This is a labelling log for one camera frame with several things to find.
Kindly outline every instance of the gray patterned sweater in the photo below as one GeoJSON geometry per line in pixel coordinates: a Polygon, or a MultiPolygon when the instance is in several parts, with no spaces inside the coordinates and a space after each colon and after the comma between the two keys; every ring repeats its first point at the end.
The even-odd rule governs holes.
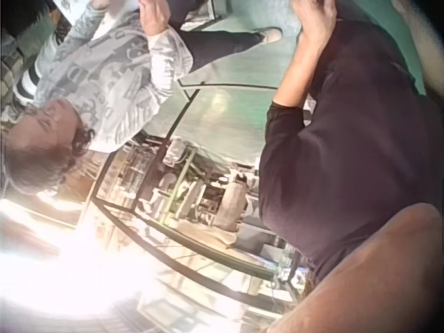
{"type": "Polygon", "coordinates": [[[96,132],[90,149],[110,153],[158,113],[193,59],[172,28],[147,37],[136,12],[91,40],[105,14],[88,5],[43,74],[34,103],[67,99],[96,132]]]}

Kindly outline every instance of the green floor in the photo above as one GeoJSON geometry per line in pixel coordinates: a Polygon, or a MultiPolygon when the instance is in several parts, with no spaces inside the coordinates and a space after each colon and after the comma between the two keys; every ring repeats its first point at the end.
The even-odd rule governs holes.
{"type": "MultiPolygon", "coordinates": [[[[247,83],[279,85],[296,47],[300,24],[290,0],[215,0],[225,19],[210,30],[249,31],[279,26],[285,38],[275,44],[220,60],[184,79],[187,84],[247,83]]],[[[410,33],[389,0],[357,0],[357,3],[398,42],[417,87],[424,92],[418,55],[410,33]]],[[[252,164],[264,145],[266,111],[272,92],[233,89],[202,91],[190,107],[176,135],[184,137],[228,160],[252,164]]],[[[165,135],[184,105],[179,92],[168,100],[146,126],[154,135],[165,135]]]]}

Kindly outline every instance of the hand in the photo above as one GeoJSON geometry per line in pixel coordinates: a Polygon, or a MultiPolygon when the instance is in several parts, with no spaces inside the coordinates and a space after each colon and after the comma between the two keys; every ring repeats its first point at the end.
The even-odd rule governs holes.
{"type": "Polygon", "coordinates": [[[94,9],[105,9],[110,5],[110,0],[91,0],[94,9]]]}
{"type": "Polygon", "coordinates": [[[147,36],[156,36],[168,29],[171,16],[167,0],[139,0],[140,24],[147,36]]]}
{"type": "Polygon", "coordinates": [[[293,9],[302,24],[301,37],[325,48],[336,26],[335,0],[293,0],[293,9]]]}

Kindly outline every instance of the dark hair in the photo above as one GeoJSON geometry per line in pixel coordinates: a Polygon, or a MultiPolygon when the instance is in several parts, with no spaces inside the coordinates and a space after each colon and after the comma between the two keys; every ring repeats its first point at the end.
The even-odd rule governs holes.
{"type": "Polygon", "coordinates": [[[65,181],[65,174],[87,152],[94,136],[94,130],[77,129],[72,150],[65,147],[14,149],[6,143],[2,147],[5,175],[23,194],[57,191],[59,184],[65,181]]]}

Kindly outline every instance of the black long-sleeve shirt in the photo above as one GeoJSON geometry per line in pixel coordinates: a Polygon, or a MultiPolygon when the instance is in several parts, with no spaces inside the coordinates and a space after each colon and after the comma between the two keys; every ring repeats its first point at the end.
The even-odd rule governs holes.
{"type": "Polygon", "coordinates": [[[322,280],[392,216],[442,211],[443,119],[418,95],[396,45],[371,24],[339,22],[302,110],[272,104],[260,164],[264,223],[322,280]]]}

